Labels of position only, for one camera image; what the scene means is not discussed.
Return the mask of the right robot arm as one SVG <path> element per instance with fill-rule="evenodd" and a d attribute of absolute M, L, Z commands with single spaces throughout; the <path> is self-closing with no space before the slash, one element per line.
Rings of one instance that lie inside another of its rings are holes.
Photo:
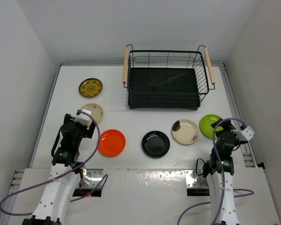
<path fill-rule="evenodd" d="M 209 160 L 203 165 L 203 177 L 209 188 L 212 225 L 238 225 L 236 213 L 233 175 L 234 163 L 232 152 L 240 146 L 241 141 L 232 121 L 235 118 L 219 119 L 211 125 L 222 130 L 213 132 L 213 148 Z"/>

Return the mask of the beige floral plate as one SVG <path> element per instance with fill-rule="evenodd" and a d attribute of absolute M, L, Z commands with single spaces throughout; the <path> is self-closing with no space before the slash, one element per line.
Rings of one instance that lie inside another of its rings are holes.
<path fill-rule="evenodd" d="M 102 107 L 96 103 L 89 103 L 80 108 L 80 110 L 91 111 L 91 116 L 94 118 L 96 123 L 100 123 L 104 116 Z"/>

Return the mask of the brown yellow patterned plate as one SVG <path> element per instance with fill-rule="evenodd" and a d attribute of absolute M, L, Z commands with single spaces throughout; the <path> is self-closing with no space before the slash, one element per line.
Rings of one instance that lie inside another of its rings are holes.
<path fill-rule="evenodd" d="M 103 89 L 103 84 L 99 79 L 88 78 L 79 85 L 79 93 L 85 98 L 94 98 L 98 96 Z"/>

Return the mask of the orange plate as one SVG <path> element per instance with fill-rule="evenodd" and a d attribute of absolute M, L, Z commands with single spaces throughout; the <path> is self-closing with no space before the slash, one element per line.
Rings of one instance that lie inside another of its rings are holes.
<path fill-rule="evenodd" d="M 105 157 L 116 157 L 125 148 L 126 139 L 123 133 L 116 129 L 104 131 L 100 136 L 99 152 Z"/>

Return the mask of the lime green plate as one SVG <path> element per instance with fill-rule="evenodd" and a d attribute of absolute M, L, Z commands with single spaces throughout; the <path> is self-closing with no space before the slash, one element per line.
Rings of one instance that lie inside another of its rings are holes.
<path fill-rule="evenodd" d="M 209 139 L 213 138 L 214 128 L 211 125 L 219 119 L 221 119 L 221 117 L 216 114 L 207 114 L 200 120 L 200 129 L 205 137 Z"/>

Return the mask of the cream plate with black patch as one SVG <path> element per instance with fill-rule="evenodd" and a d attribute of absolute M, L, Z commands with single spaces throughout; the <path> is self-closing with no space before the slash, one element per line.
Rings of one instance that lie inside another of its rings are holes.
<path fill-rule="evenodd" d="M 200 134 L 198 126 L 188 119 L 177 120 L 171 128 L 171 133 L 173 138 L 181 145 L 194 144 Z"/>

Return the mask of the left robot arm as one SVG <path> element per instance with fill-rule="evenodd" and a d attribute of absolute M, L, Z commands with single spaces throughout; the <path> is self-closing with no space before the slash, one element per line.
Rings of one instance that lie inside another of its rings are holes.
<path fill-rule="evenodd" d="M 76 117 L 66 114 L 51 150 L 52 165 L 42 197 L 24 225 L 61 225 L 76 186 L 82 178 L 78 162 L 83 138 L 91 138 L 95 129 L 88 110 L 78 110 Z"/>

